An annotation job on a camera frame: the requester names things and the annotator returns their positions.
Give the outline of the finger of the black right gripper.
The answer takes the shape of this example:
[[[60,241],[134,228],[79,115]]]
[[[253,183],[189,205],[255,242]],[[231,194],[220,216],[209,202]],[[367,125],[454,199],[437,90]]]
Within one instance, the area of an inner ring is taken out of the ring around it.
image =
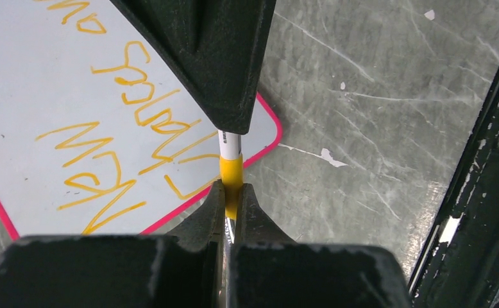
[[[275,1],[113,1],[219,130],[245,135]]]

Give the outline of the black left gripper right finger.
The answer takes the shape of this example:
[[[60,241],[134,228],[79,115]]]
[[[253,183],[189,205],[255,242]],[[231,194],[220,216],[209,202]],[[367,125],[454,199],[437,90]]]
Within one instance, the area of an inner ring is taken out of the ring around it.
[[[403,271],[385,248],[297,243],[242,187],[229,263],[230,307],[410,307]]]

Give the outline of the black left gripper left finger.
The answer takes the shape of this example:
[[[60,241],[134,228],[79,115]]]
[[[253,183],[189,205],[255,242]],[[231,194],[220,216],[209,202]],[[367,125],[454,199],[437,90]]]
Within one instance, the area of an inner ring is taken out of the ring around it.
[[[165,234],[34,235],[0,255],[0,307],[217,307],[225,193]]]

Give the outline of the white marker pen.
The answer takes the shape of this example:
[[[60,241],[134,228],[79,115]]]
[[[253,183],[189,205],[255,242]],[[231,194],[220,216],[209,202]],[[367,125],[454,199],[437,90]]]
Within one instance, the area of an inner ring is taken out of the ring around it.
[[[238,160],[242,157],[242,135],[218,130],[221,160]]]

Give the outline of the yellow marker cap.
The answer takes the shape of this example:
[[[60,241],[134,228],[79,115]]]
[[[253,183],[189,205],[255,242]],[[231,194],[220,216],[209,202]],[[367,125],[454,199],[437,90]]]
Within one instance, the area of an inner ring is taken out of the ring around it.
[[[236,220],[240,193],[244,184],[243,156],[219,159],[219,176],[224,186],[226,217]]]

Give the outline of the pink framed whiteboard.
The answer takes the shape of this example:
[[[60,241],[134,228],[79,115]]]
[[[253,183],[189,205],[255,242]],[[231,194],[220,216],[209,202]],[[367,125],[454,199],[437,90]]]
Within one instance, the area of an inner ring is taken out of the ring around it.
[[[218,176],[217,130],[109,1],[0,1],[9,236],[150,233]]]

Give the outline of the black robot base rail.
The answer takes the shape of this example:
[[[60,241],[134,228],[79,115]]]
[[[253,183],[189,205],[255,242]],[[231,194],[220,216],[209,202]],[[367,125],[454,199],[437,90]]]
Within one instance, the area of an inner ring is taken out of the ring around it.
[[[499,67],[409,292],[414,307],[499,307]]]

